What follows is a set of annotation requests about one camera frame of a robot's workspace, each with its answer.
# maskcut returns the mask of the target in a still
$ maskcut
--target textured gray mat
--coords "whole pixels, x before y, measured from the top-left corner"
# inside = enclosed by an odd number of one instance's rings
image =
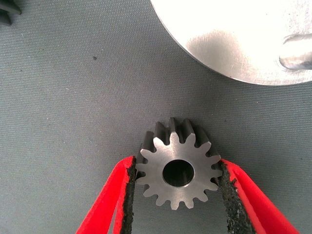
[[[74,233],[158,120],[188,117],[303,234],[312,230],[312,82],[245,84],[190,58],[147,0],[17,0],[0,26],[0,233]],[[220,193],[171,211],[137,186],[134,234],[226,233]]]

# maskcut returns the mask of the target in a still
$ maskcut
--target machined metal part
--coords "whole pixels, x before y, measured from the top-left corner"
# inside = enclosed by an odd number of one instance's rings
[[[294,35],[285,40],[279,56],[281,64],[292,70],[312,69],[312,34]]]
[[[156,205],[169,200],[173,210],[180,202],[190,209],[194,198],[208,200],[205,190],[218,189],[213,181],[222,171],[212,167],[220,159],[202,128],[193,128],[188,119],[177,125],[170,118],[169,128],[158,122],[155,133],[146,133],[137,159],[136,182],[146,185],[145,197],[158,195]]]
[[[310,0],[151,2],[176,42],[214,71],[262,85],[312,80]]]

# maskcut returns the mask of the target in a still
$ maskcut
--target center hole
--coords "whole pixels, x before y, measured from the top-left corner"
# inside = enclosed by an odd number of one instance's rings
[[[168,184],[182,187],[194,178],[194,169],[187,161],[173,160],[164,167],[162,176]]]

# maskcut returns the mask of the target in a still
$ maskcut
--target gear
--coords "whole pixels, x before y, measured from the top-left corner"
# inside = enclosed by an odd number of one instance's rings
[[[156,123],[155,134],[145,135],[138,156],[141,163],[136,164],[139,171],[136,182],[148,185],[143,195],[158,195],[158,206],[169,200],[173,210],[178,209],[181,201],[187,208],[193,208],[195,197],[206,202],[204,191],[216,191],[218,186],[211,180],[222,175],[221,170],[212,168],[221,157],[212,154],[210,148],[203,129],[193,129],[188,119],[178,126],[171,118],[169,128]]]

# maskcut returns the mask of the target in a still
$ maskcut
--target metal disc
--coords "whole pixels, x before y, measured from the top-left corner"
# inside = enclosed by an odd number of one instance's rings
[[[312,70],[288,69],[279,61],[287,37],[312,33],[312,1],[151,2],[176,42],[214,71],[262,85],[312,80]]]

